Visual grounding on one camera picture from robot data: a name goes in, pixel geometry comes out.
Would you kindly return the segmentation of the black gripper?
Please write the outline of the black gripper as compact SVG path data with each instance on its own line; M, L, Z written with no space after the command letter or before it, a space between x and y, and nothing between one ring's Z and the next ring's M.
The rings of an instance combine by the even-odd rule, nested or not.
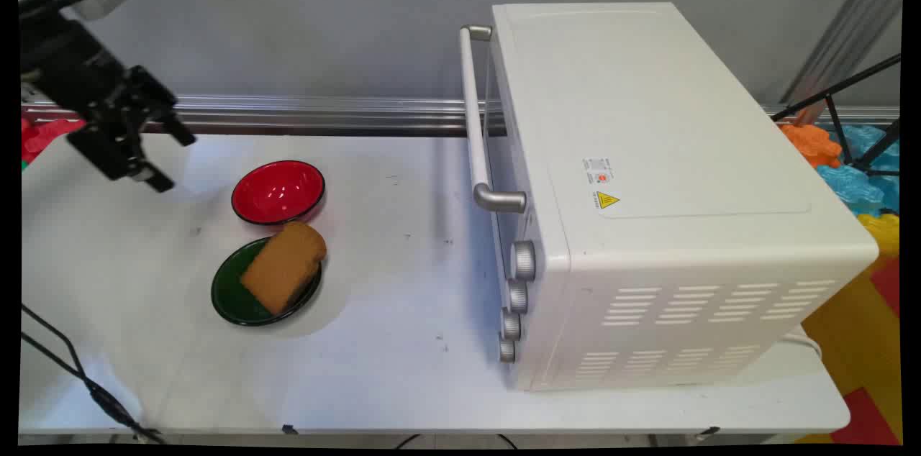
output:
M142 128L160 124L182 147L193 132L178 118L178 99L144 67L130 69L130 92L144 119L134 119L127 98L126 69L81 23L57 12L20 14L20 83L87 122L69 132L68 142L110 181L129 178L157 193L175 183L142 150ZM117 124L127 122L119 134Z

